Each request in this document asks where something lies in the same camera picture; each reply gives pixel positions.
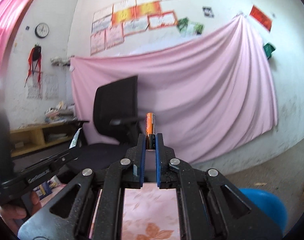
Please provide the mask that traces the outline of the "left hand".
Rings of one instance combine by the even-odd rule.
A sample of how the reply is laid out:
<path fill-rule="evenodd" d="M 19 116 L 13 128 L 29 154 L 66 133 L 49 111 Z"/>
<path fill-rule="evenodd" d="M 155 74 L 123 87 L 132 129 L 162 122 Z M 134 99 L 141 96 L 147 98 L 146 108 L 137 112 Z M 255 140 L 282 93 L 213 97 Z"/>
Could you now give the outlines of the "left hand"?
<path fill-rule="evenodd" d="M 32 210 L 30 213 L 31 215 L 34 215 L 41 209 L 40 199 L 34 191 L 30 193 L 30 202 L 32 203 Z M 15 235 L 17 235 L 20 228 L 16 223 L 16 220 L 23 219 L 26 215 L 26 210 L 22 207 L 9 204 L 0 206 L 0 217 Z"/>

